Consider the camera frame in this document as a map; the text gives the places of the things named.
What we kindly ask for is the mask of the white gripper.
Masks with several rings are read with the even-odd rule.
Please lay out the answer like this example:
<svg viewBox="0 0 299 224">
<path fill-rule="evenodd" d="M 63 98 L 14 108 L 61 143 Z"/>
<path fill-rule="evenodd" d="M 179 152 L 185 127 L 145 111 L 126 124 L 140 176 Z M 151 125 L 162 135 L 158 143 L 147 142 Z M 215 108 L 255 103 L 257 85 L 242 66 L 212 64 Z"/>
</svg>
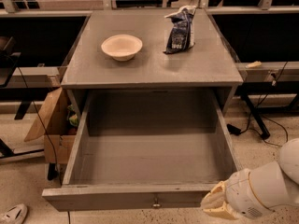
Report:
<svg viewBox="0 0 299 224">
<path fill-rule="evenodd" d="M 244 169 L 233 173 L 226 182 L 219 182 L 201 201 L 203 211 L 210 217 L 227 220 L 237 220 L 237 214 L 250 219 L 271 214 L 254 194 L 249 175 L 250 169 Z"/>
</svg>

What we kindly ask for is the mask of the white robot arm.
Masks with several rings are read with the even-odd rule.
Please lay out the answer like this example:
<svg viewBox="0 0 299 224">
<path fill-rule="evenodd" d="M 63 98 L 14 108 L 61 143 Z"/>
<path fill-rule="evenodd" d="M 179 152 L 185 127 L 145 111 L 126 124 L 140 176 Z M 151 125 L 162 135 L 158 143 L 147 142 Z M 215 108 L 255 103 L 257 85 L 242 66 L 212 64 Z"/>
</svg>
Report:
<svg viewBox="0 0 299 224">
<path fill-rule="evenodd" d="M 282 146 L 277 161 L 233 173 L 201 201 L 207 215 L 228 220 L 263 217 L 285 205 L 299 205 L 298 138 Z"/>
</svg>

